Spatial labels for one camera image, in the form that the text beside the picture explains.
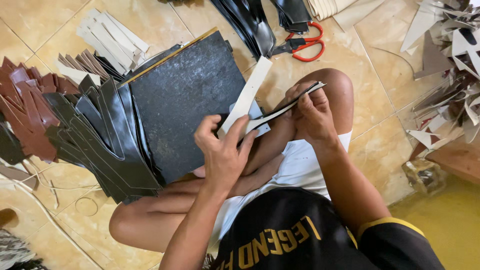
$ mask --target scissors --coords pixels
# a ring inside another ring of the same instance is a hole
[[[312,26],[318,29],[320,35],[318,37],[310,37],[310,38],[292,38],[294,33],[290,33],[290,35],[285,39],[285,44],[277,46],[274,48],[272,55],[277,55],[283,52],[292,53],[292,57],[300,60],[302,62],[312,62],[317,60],[325,51],[325,43],[321,40],[322,36],[324,35],[323,28],[315,22],[308,22],[308,26]],[[315,44],[321,44],[322,49],[320,52],[312,57],[312,58],[303,58],[301,56],[296,55],[295,53],[299,50],[303,50]]]

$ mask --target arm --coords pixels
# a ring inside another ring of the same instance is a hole
[[[353,234],[364,223],[390,217],[378,191],[340,143],[323,90],[302,96],[294,114],[297,129],[308,134],[306,140],[315,150],[332,202]]]
[[[247,124],[248,116],[238,118],[223,140],[212,133],[220,119],[220,115],[205,117],[195,132],[195,142],[205,155],[205,182],[173,234],[159,270],[202,267],[218,211],[245,167],[258,131],[247,134],[237,149],[240,131]]]

